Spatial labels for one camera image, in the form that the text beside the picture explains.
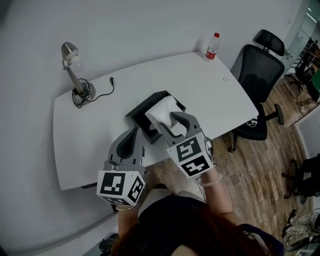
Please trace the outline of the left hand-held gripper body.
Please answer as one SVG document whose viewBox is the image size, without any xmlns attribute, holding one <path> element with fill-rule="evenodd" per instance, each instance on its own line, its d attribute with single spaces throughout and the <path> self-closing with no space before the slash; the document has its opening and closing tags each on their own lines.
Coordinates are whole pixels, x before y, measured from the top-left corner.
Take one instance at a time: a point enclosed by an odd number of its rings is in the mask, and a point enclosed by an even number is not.
<svg viewBox="0 0 320 256">
<path fill-rule="evenodd" d="M 98 172 L 97 196 L 112 205 L 136 206 L 146 186 L 141 160 L 105 162 Z"/>
</svg>

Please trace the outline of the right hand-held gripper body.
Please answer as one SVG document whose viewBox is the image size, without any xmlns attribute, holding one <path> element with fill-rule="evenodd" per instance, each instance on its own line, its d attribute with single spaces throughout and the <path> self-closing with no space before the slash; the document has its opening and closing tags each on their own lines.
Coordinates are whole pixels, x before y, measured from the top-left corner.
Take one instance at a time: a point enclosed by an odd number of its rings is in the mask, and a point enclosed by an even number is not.
<svg viewBox="0 0 320 256">
<path fill-rule="evenodd" d="M 186 138 L 166 151 L 188 179 L 213 168 L 211 148 L 202 132 Z"/>
</svg>

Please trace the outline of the white tissue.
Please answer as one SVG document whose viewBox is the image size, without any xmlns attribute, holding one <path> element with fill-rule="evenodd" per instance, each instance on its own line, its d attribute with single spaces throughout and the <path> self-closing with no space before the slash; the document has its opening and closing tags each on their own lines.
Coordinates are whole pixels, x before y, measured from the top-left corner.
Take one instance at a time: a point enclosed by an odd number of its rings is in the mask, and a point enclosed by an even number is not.
<svg viewBox="0 0 320 256">
<path fill-rule="evenodd" d="M 182 109 L 178 106 L 177 100 L 172 96 L 166 96 L 153 107 L 151 107 L 145 116 L 150 120 L 154 128 L 152 130 L 157 130 L 160 134 L 159 124 L 164 124 L 167 128 L 171 129 L 177 123 L 170 116 L 171 112 L 182 112 Z"/>
</svg>

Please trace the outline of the person's right forearm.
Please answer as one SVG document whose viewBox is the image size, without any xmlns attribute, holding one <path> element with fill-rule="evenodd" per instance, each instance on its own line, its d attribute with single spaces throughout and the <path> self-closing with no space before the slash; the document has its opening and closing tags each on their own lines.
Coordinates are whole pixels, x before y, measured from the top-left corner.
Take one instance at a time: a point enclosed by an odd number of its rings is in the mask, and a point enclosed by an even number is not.
<svg viewBox="0 0 320 256">
<path fill-rule="evenodd" d="M 201 181 L 203 183 L 215 181 L 219 174 L 217 169 L 213 167 L 201 174 Z M 203 187 L 203 189 L 206 203 L 214 214 L 225 215 L 234 211 L 232 200 L 222 180 L 213 186 Z"/>
</svg>

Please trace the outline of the person's left forearm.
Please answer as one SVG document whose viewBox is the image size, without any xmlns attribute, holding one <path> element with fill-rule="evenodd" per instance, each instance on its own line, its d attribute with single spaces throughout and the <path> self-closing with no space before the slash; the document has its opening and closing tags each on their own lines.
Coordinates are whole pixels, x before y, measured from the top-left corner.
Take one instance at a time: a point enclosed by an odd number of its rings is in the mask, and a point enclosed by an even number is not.
<svg viewBox="0 0 320 256">
<path fill-rule="evenodd" d="M 138 209 L 118 211 L 118 234 L 123 237 L 132 227 L 139 223 Z"/>
</svg>

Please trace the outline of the black tissue box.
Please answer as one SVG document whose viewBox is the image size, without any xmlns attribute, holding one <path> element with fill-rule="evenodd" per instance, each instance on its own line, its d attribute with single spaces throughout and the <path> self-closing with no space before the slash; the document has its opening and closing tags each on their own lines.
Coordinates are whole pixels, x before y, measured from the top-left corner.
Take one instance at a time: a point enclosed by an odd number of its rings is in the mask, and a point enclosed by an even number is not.
<svg viewBox="0 0 320 256">
<path fill-rule="evenodd" d="M 166 90 L 155 92 L 126 115 L 133 121 L 135 126 L 142 129 L 145 138 L 150 144 L 155 143 L 162 136 L 162 134 L 160 134 L 156 129 L 152 129 L 154 127 L 150 120 L 145 116 L 145 113 L 160 100 L 167 96 L 172 95 Z M 184 112 L 186 110 L 186 107 L 177 99 L 176 101 L 182 112 Z"/>
</svg>

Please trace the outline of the pale thick bangle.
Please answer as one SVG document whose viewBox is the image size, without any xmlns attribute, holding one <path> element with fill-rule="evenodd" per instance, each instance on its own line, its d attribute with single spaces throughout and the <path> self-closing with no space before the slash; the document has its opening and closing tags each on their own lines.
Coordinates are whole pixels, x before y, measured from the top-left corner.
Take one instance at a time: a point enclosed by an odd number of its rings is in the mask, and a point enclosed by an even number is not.
<svg viewBox="0 0 320 256">
<path fill-rule="evenodd" d="M 219 174 L 218 178 L 214 181 L 211 181 L 211 182 L 208 182 L 208 183 L 204 183 L 204 182 L 200 182 L 200 185 L 204 188 L 206 187 L 212 187 L 214 186 L 215 184 L 219 183 L 220 181 L 222 180 L 222 174 Z"/>
</svg>

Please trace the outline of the person's grey trousers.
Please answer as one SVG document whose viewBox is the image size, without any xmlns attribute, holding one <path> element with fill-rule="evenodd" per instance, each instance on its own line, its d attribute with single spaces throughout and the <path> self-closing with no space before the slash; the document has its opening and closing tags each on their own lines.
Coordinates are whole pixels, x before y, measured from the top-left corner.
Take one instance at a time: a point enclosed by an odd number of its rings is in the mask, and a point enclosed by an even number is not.
<svg viewBox="0 0 320 256">
<path fill-rule="evenodd" d="M 152 205 L 153 203 L 168 197 L 168 196 L 172 196 L 171 192 L 167 189 L 164 188 L 154 188 L 152 189 L 149 194 L 147 195 L 146 199 L 143 201 L 142 205 L 139 208 L 138 211 L 138 216 L 141 215 L 141 213 L 146 210 L 150 205 Z M 202 199 L 201 197 L 189 192 L 189 191 L 180 191 L 177 194 L 178 197 L 187 197 L 187 198 L 193 198 L 195 200 L 198 200 L 202 203 L 206 203 L 206 201 L 204 199 Z"/>
</svg>

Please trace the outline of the black waste bin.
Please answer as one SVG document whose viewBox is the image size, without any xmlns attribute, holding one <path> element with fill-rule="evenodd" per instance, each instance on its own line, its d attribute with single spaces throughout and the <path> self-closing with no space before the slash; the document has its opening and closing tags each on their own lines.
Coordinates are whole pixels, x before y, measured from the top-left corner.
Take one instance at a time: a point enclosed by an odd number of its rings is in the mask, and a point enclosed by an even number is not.
<svg viewBox="0 0 320 256">
<path fill-rule="evenodd" d="M 108 238 L 103 239 L 99 244 L 100 256 L 111 256 L 113 246 L 119 238 L 118 233 L 113 233 Z"/>
</svg>

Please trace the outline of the person's dark top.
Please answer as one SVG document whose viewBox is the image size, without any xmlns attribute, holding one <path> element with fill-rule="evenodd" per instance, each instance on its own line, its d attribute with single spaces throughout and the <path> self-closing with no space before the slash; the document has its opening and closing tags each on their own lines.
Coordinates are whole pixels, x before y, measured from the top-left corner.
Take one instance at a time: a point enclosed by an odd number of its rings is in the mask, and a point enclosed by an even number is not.
<svg viewBox="0 0 320 256">
<path fill-rule="evenodd" d="M 236 225 L 191 197 L 169 195 L 148 206 L 115 243 L 111 256 L 285 256 L 283 244 L 250 224 Z"/>
</svg>

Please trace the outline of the clear bottle with red cap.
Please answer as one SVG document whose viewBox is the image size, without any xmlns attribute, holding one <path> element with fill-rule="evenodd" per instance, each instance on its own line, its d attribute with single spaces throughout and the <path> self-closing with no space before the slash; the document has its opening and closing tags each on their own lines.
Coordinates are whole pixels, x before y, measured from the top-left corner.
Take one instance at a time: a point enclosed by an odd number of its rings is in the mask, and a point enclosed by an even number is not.
<svg viewBox="0 0 320 256">
<path fill-rule="evenodd" d="M 205 57 L 208 61 L 212 61 L 215 58 L 219 45 L 220 45 L 220 34 L 215 32 L 213 37 L 208 43 L 208 47 L 205 53 Z"/>
</svg>

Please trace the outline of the black mesh office chair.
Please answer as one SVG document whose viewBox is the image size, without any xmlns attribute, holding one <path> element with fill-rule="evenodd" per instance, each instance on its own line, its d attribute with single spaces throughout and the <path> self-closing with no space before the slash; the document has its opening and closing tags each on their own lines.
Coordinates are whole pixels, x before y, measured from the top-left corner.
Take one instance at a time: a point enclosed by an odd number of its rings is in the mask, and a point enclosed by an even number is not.
<svg viewBox="0 0 320 256">
<path fill-rule="evenodd" d="M 238 137 L 255 141 L 266 140 L 267 121 L 277 119 L 280 125 L 285 124 L 279 104 L 276 103 L 275 111 L 268 115 L 265 114 L 262 105 L 285 70 L 284 64 L 271 55 L 270 51 L 282 57 L 285 53 L 285 45 L 279 37 L 265 29 L 256 35 L 254 41 L 263 48 L 252 44 L 244 46 L 238 82 L 258 111 L 258 115 L 254 117 L 258 119 L 258 124 L 256 127 L 249 127 L 244 123 L 232 130 L 233 146 L 228 148 L 230 153 L 236 151 Z"/>
</svg>

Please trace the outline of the silver desk lamp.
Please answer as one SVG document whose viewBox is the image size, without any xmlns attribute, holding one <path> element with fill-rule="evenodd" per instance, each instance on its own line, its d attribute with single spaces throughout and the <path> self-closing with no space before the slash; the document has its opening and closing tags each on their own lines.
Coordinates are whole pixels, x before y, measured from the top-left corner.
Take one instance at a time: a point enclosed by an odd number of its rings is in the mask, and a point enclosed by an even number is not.
<svg viewBox="0 0 320 256">
<path fill-rule="evenodd" d="M 84 78 L 78 78 L 74 71 L 81 71 L 83 65 L 79 58 L 78 48 L 71 42 L 64 42 L 61 45 L 62 65 L 63 69 L 67 72 L 72 84 L 73 89 L 71 98 L 77 107 L 86 105 L 91 102 L 96 96 L 96 89 L 94 85 Z"/>
</svg>

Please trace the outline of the pale framed board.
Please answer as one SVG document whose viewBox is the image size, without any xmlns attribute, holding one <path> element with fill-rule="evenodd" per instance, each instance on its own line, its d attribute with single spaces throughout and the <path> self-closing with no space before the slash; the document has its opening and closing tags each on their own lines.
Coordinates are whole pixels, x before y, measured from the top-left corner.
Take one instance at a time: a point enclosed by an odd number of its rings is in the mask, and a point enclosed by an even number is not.
<svg viewBox="0 0 320 256">
<path fill-rule="evenodd" d="M 320 154 L 320 104 L 294 123 L 308 159 Z"/>
</svg>

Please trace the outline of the black swivel chair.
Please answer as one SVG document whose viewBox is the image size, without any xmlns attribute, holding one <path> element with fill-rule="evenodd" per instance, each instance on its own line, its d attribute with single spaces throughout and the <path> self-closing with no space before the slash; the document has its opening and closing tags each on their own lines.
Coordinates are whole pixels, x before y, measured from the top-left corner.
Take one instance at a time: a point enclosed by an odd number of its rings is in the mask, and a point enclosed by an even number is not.
<svg viewBox="0 0 320 256">
<path fill-rule="evenodd" d="M 308 197 L 320 197 L 320 153 L 312 158 L 305 159 L 298 167 L 295 159 L 291 160 L 294 164 L 294 175 L 281 173 L 283 178 L 293 182 L 288 194 L 284 199 L 289 199 L 291 195 Z"/>
<path fill-rule="evenodd" d="M 313 59 L 317 58 L 317 56 L 311 51 L 309 46 L 305 46 L 299 57 L 299 63 L 294 68 L 294 81 L 290 82 L 290 84 L 295 84 L 298 88 L 298 93 L 300 94 L 303 90 L 303 85 L 307 85 L 311 81 L 312 76 L 316 73 L 312 64 Z"/>
</svg>

